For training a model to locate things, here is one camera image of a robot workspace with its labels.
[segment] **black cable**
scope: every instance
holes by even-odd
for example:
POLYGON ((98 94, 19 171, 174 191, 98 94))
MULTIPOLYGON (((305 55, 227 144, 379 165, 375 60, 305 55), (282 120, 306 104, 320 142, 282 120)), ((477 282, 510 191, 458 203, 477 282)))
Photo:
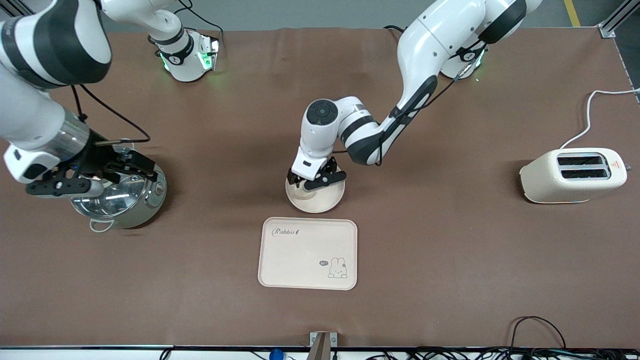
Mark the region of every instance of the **black cable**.
POLYGON ((267 360, 267 359, 263 358, 262 356, 258 355, 258 354, 257 354, 256 352, 254 352, 254 351, 249 351, 249 352, 250 352, 250 353, 252 353, 253 355, 255 355, 255 356, 257 356, 257 357, 261 358, 262 360, 267 360))
POLYGON ((529 352, 529 358, 528 360, 534 360, 534 352, 536 351, 536 348, 532 347, 531 351, 529 352))
MULTIPOLYGON (((475 46, 476 44, 478 44, 479 42, 480 42, 480 40, 478 40, 476 43, 474 43, 473 45, 471 45, 471 46, 469 47, 469 49, 470 49, 471 47, 474 47, 474 46, 475 46)), ((437 100, 437 99, 438 99, 442 94, 444 94, 444 92, 445 92, 445 91, 447 91, 447 90, 451 87, 451 85, 453 85, 453 83, 455 83, 455 82, 456 82, 456 81, 458 81, 458 80, 460 80, 460 78, 459 78, 458 76, 456 76, 455 78, 453 78, 453 80, 451 80, 451 82, 450 82, 447 86, 445 86, 445 88, 444 88, 444 89, 442 89, 442 91, 441 91, 441 92, 438 92, 438 94, 437 94, 437 95, 435 95, 434 97, 430 98, 430 99, 429 99, 429 101, 427 101, 427 103, 426 103, 425 105, 422 105, 422 106, 421 106, 421 107, 419 107, 419 108, 406 110, 406 111, 404 111, 404 112, 402 112, 402 113, 400 113, 400 114, 396 115, 396 119, 398 119, 399 117, 402 117, 402 116, 408 115, 408 114, 410 114, 410 113, 413 113, 413 112, 416 112, 416 111, 420 111, 420 110, 422 110, 422 109, 427 108, 428 106, 430 106, 431 104, 433 104, 433 102, 434 102, 434 101, 436 101, 436 100, 437 100)), ((383 131, 383 132, 382 132, 382 134, 380 135, 379 143, 378 143, 378 157, 379 157, 379 160, 375 163, 377 167, 381 167, 381 166, 382 166, 382 145, 383 145, 383 143, 384 143, 384 141, 385 141, 385 133, 386 133, 386 131, 383 131)))
POLYGON ((463 354, 462 352, 460 352, 460 351, 458 351, 458 350, 456 350, 456 349, 448 348, 448 349, 446 350, 446 352, 448 352, 448 353, 449 353, 449 354, 450 354, 450 355, 451 355, 455 360, 459 360, 459 359, 456 357, 456 354, 460 355, 460 356, 462 357, 462 359, 463 359, 463 360, 469 360, 469 358, 468 358, 465 354, 463 354))
POLYGON ((431 355, 429 357, 427 357, 427 355, 422 357, 422 360, 430 360, 436 356, 438 356, 438 354, 434 354, 434 353, 430 353, 431 355))
POLYGON ((576 358, 576 359, 606 360, 606 359, 603 359, 603 358, 601 358, 601 357, 593 357, 593 356, 583 356, 583 355, 578 355, 578 354, 574 354, 574 353, 569 352, 569 351, 566 351, 566 352, 565 352, 565 351, 562 351, 562 352, 560 352, 560 351, 558 351, 558 352, 554 352, 554 349, 542 349, 541 351, 542 351, 543 353, 545 353, 544 357, 554 357, 554 356, 560 356, 560 355, 562 355, 562 356, 574 357, 574 358, 576 358), (551 353, 553 353, 553 354, 555 354, 555 355, 554 355, 554 356, 552 356, 552 355, 547 355, 547 353, 548 353, 548 352, 551 352, 551 353))
POLYGON ((193 7, 193 1, 191 1, 191 0, 188 0, 188 1, 189 1, 189 6, 185 6, 183 8, 179 8, 178 10, 175 10, 173 13, 176 14, 176 13, 179 13, 181 11, 184 11, 184 10, 192 8, 193 7))
POLYGON ((509 350, 503 350, 498 353, 498 356, 494 360, 511 360, 511 354, 509 354, 509 350))
POLYGON ((159 360, 167 360, 169 358, 169 355, 171 355, 171 350, 173 350, 173 348, 166 348, 162 350, 159 360))
POLYGON ((71 85, 71 91, 74 93, 74 99, 76 100, 76 108, 78 109, 78 120, 81 122, 85 122, 87 116, 82 112, 82 106, 80 105, 80 97, 78 96, 78 91, 74 85, 71 85))
POLYGON ((401 33, 404 33, 404 29, 400 28, 399 26, 395 26, 395 25, 387 25, 384 27, 384 29, 394 29, 394 30, 398 30, 401 33))
POLYGON ((473 47, 474 47, 474 46, 476 46, 477 44, 480 44, 480 41, 482 41, 482 40, 480 40, 480 39, 479 39, 478 41, 474 42, 471 46, 466 47, 466 48, 464 48, 464 49, 462 49, 462 50, 458 50, 458 51, 456 51, 456 53, 455 53, 455 54, 453 54, 453 55, 451 55, 449 58, 450 58, 450 59, 453 59, 453 58, 455 58, 456 56, 460 56, 460 55, 462 55, 462 54, 466 53, 467 51, 471 50, 471 48, 473 48, 473 47))
POLYGON ((500 349, 505 349, 505 347, 492 347, 492 348, 486 348, 484 351, 480 352, 480 354, 474 359, 474 360, 485 360, 485 359, 490 359, 491 358, 491 353, 493 353, 496 350, 500 350, 500 349))
POLYGON ((420 354, 418 354, 417 352, 407 352, 406 353, 408 355, 408 357, 406 358, 406 360, 424 360, 424 356, 422 356, 422 359, 420 358, 420 354))
POLYGON ((508 359, 511 359, 511 353, 513 352, 513 344, 516 341, 516 331, 518 330, 518 326, 520 325, 520 323, 522 323, 525 320, 528 319, 536 319, 536 320, 540 320, 543 321, 549 325, 551 325, 551 327, 554 328, 554 330, 558 333, 558 335, 560 335, 560 339, 562 340, 562 348, 566 349, 566 341, 564 340, 564 336, 562 335, 562 332, 560 332, 560 330, 549 320, 545 319, 545 318, 541 318, 540 316, 525 316, 523 318, 521 318, 520 320, 518 320, 516 322, 516 324, 513 326, 513 334, 511 335, 511 344, 509 346, 509 352, 508 352, 508 359))
POLYGON ((224 32, 225 32, 224 30, 222 30, 222 28, 221 28, 219 25, 214 24, 214 23, 213 23, 213 22, 211 22, 211 21, 208 21, 207 19, 203 18, 203 17, 202 17, 202 16, 200 16, 198 13, 196 13, 195 11, 193 11, 193 9, 192 9, 192 8, 190 8, 189 6, 187 6, 187 4, 185 4, 185 3, 184 3, 184 0, 178 0, 178 2, 184 6, 184 9, 185 9, 185 10, 189 10, 189 12, 191 12, 193 15, 196 15, 196 17, 198 17, 198 19, 200 19, 200 20, 202 20, 202 21, 206 22, 207 24, 209 24, 209 25, 211 25, 211 26, 215 26, 216 28, 220 29, 220 36, 222 36, 222 33, 224 33, 224 32))
POLYGON ((389 354, 386 351, 384 351, 382 355, 373 355, 373 356, 368 357, 366 360, 376 360, 376 359, 380 359, 380 360, 398 360, 397 357, 389 354))
POLYGON ((104 101, 100 100, 96 95, 94 95, 92 92, 89 91, 89 89, 86 88, 86 86, 84 85, 80 85, 80 87, 84 90, 84 92, 86 92, 93 100, 95 100, 97 103, 99 103, 100 105, 102 105, 103 107, 105 107, 107 110, 109 110, 111 113, 115 114, 117 117, 121 118, 122 120, 124 120, 127 124, 135 127, 142 135, 145 136, 144 139, 136 139, 136 140, 130 140, 130 139, 119 139, 119 140, 113 140, 113 141, 108 141, 107 143, 105 143, 104 145, 116 145, 119 143, 141 143, 141 142, 149 142, 151 141, 151 136, 149 136, 149 134, 140 126, 138 126, 135 122, 127 119, 126 117, 124 117, 121 113, 115 111, 112 107, 110 107, 109 105, 107 105, 104 101))

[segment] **metal bracket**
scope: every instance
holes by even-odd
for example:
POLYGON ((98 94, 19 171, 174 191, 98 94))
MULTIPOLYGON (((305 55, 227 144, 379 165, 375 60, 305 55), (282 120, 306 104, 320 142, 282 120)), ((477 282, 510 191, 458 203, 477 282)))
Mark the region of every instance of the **metal bracket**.
POLYGON ((0 0, 0 8, 11 17, 35 14, 23 0, 0 0))
POLYGON ((607 32, 603 27, 602 23, 598 24, 598 30, 600 30, 600 36, 602 38, 614 38, 616 37, 615 31, 607 32))
MULTIPOLYGON (((314 332, 310 332, 309 333, 309 346, 312 347, 314 345, 314 341, 316 340, 316 337, 318 336, 319 332, 326 332, 326 331, 314 331, 314 332)), ((329 340, 331 340, 331 346, 332 347, 336 347, 338 346, 338 333, 337 332, 329 332, 329 340)))

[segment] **pot handle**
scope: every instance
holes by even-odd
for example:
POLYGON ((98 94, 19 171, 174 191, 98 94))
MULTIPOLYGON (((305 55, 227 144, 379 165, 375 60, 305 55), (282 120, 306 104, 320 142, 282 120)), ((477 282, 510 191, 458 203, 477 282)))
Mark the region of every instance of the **pot handle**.
POLYGON ((113 224, 115 224, 115 220, 108 220, 108 221, 101 221, 101 220, 96 220, 96 219, 91 219, 89 220, 89 229, 91 229, 91 231, 93 231, 94 233, 106 233, 107 231, 111 230, 111 228, 113 227, 113 224), (95 228, 95 224, 109 224, 107 225, 106 228, 104 228, 103 230, 98 230, 95 228))

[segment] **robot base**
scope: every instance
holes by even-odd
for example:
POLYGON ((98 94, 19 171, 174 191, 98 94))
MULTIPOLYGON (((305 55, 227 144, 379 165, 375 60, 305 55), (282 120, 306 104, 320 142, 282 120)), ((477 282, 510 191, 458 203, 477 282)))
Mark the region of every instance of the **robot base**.
POLYGON ((291 204, 306 213, 318 214, 329 211, 340 202, 344 195, 344 181, 313 192, 304 190, 305 181, 296 186, 296 184, 289 184, 285 180, 285 189, 291 204))
POLYGON ((476 60, 476 62, 464 73, 460 73, 467 65, 469 65, 468 61, 461 61, 459 57, 455 57, 453 59, 449 59, 445 61, 444 65, 440 69, 442 75, 448 77, 449 79, 454 79, 456 76, 458 79, 468 78, 474 71, 480 66, 480 61, 476 60))
POLYGON ((183 83, 190 83, 200 79, 208 71, 214 71, 218 58, 218 40, 199 34, 197 31, 187 30, 193 39, 194 46, 191 53, 184 59, 182 65, 175 65, 169 59, 164 59, 164 68, 174 79, 183 83))

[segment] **beige tray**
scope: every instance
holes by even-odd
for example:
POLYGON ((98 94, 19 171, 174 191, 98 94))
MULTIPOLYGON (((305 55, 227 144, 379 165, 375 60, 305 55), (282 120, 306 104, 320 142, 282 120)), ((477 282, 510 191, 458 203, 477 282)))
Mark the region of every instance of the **beige tray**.
POLYGON ((262 226, 258 280, 264 286, 350 290, 358 228, 350 220, 269 218, 262 226))

